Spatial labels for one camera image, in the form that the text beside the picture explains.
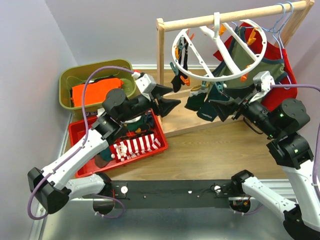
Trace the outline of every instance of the robotic arm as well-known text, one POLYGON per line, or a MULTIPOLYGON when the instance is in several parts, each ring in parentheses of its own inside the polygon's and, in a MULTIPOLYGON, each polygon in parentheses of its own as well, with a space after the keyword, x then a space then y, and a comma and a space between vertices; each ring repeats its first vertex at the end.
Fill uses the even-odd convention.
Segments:
POLYGON ((141 94, 128 99, 122 89, 111 90, 102 103, 104 113, 88 133, 64 155, 42 170, 34 167, 28 174, 30 191, 48 214, 59 211, 73 198, 98 194, 111 180, 103 173, 70 180, 92 157, 125 135, 123 122, 134 119, 152 109, 157 116, 165 117, 181 101, 165 99, 172 88, 165 87, 144 73, 133 74, 141 94))
POLYGON ((232 119, 243 115, 268 136, 271 142, 266 146, 286 173, 298 203, 267 188, 247 170, 231 178, 231 191, 248 194, 261 202, 283 221, 295 240, 320 239, 320 200, 312 179, 314 156, 307 140, 297 133, 310 117, 303 103, 293 98, 285 99, 273 111, 257 101, 275 84, 268 71, 256 75, 253 83, 244 88, 225 88, 224 93, 233 100, 211 100, 211 105, 222 121, 233 113, 232 119))

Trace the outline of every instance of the wooden floor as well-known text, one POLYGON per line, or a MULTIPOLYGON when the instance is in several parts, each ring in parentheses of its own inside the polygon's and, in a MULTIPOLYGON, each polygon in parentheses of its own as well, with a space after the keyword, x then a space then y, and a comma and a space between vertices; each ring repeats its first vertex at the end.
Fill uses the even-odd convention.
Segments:
MULTIPOLYGON (((155 70, 144 72, 157 76, 155 70)), ((172 78, 172 71, 166 70, 166 86, 171 86, 172 78)), ((199 82, 191 80, 191 86, 196 84, 199 82)), ((229 179, 247 169, 261 179, 286 178, 268 152, 266 136, 254 133, 242 121, 168 137, 167 141, 165 152, 110 170, 108 176, 113 180, 229 179)))

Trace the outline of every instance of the red plastic tray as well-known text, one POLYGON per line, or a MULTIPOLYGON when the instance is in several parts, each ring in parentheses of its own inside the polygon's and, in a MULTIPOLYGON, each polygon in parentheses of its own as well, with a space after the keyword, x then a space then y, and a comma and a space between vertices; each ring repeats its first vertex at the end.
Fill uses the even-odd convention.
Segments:
MULTIPOLYGON (((152 129, 154 131, 155 134, 157 134, 158 136, 158 140, 161 143, 161 147, 157 150, 151 151, 151 152, 147 152, 145 154, 139 155, 137 157, 133 157, 130 158, 128 160, 122 161, 122 162, 116 162, 116 160, 111 160, 107 166, 103 167, 103 168, 99 168, 96 166, 95 164, 95 160, 92 158, 91 160, 89 160, 82 168, 80 168, 76 173, 75 173, 75 177, 76 178, 82 178, 82 177, 87 177, 90 176, 96 172, 104 172, 110 169, 115 169, 117 167, 120 166, 125 166, 129 163, 133 163, 135 161, 138 161, 140 159, 158 154, 163 152, 164 150, 166 150, 168 148, 168 143, 167 140, 165 138, 164 132, 162 131, 161 125, 159 124, 158 118, 154 115, 154 113, 152 112, 153 118, 154 118, 154 122, 155 122, 155 127, 152 129)), ((89 128, 91 127, 91 125, 97 120, 96 116, 93 117, 89 117, 88 118, 88 125, 89 128)), ((85 129, 85 121, 84 120, 80 120, 77 122, 73 122, 69 125, 69 137, 70 137, 70 145, 71 147, 73 145, 75 145, 86 133, 86 129, 85 129)))

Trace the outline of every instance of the orange cloth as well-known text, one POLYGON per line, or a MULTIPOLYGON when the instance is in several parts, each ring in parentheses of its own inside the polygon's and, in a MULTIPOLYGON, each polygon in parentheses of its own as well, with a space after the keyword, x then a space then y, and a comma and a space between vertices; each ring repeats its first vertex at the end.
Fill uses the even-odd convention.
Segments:
MULTIPOLYGON (((124 84, 119 78, 107 78, 87 85, 85 90, 84 105, 102 103, 107 93, 112 89, 121 88, 124 84)), ((72 98, 74 107, 81 107, 82 93, 85 85, 72 87, 72 98)))

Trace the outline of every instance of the wooden frame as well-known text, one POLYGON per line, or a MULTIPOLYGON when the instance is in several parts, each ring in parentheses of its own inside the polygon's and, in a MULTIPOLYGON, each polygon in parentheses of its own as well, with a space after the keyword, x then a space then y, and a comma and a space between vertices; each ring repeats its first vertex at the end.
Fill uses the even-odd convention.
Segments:
MULTIPOLYGON (((292 17, 287 22, 281 33, 281 39, 284 46, 288 44, 291 37, 308 14, 309 10, 314 5, 314 0, 301 0, 293 2, 292 17)), ((292 11, 289 3, 284 4, 285 11, 290 13, 292 11)), ((243 19, 254 19, 259 17, 277 15, 283 13, 281 5, 273 5, 266 7, 253 8, 248 10, 234 11, 220 14, 220 23, 231 21, 239 21, 243 19)), ((213 25, 215 22, 214 16, 200 16, 188 19, 181 19, 175 21, 164 22, 162 18, 156 20, 156 47, 157 47, 157 82, 164 84, 164 66, 165 66, 165 33, 177 31, 188 28, 196 28, 205 25, 213 25)), ((169 93, 167 98, 181 99, 182 103, 178 105, 172 112, 162 120, 162 128, 166 137, 171 137, 178 134, 188 133, 208 127, 218 126, 230 123, 229 118, 225 122, 215 119, 213 122, 200 119, 195 112, 184 108, 184 102, 189 96, 189 90, 184 90, 177 93, 169 93)))

